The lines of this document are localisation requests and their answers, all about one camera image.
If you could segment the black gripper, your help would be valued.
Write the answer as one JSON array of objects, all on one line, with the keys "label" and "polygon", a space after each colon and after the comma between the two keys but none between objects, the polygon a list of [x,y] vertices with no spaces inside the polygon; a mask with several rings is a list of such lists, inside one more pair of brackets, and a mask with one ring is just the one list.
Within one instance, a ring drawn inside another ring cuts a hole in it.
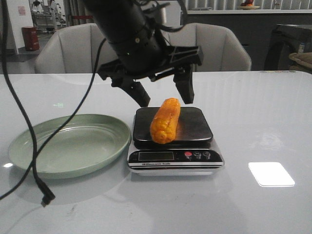
[{"label": "black gripper", "polygon": [[159,64],[145,72],[131,72],[119,60],[102,64],[97,73],[105,80],[111,78],[112,87],[126,92],[140,107],[147,107],[150,97],[137,79],[149,77],[151,81],[174,74],[175,86],[185,104],[194,101],[193,64],[201,66],[203,51],[200,46],[167,46],[167,55]]}]

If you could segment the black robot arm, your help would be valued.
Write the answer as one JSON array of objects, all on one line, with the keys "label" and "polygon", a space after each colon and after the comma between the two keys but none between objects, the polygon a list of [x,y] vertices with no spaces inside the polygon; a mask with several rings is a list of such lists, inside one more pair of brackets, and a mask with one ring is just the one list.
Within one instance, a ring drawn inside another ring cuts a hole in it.
[{"label": "black robot arm", "polygon": [[113,87],[146,107],[150,97],[138,80],[148,77],[155,82],[173,75],[184,103],[193,102],[193,65],[202,64],[203,52],[199,46],[171,46],[165,41],[163,31],[175,33],[184,26],[162,23],[163,4],[146,10],[142,6],[147,0],[86,0],[84,4],[118,57],[99,67],[102,79],[110,77]]}]

